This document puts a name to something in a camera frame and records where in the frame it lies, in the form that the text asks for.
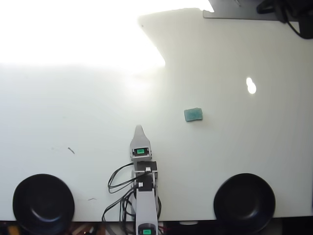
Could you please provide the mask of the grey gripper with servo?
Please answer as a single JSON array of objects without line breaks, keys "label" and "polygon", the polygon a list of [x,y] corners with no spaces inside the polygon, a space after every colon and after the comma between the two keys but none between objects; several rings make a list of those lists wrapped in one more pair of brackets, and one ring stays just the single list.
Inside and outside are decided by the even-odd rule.
[{"label": "grey gripper with servo", "polygon": [[130,143],[130,157],[133,162],[152,159],[150,141],[141,125],[137,125],[135,128],[134,137]]}]

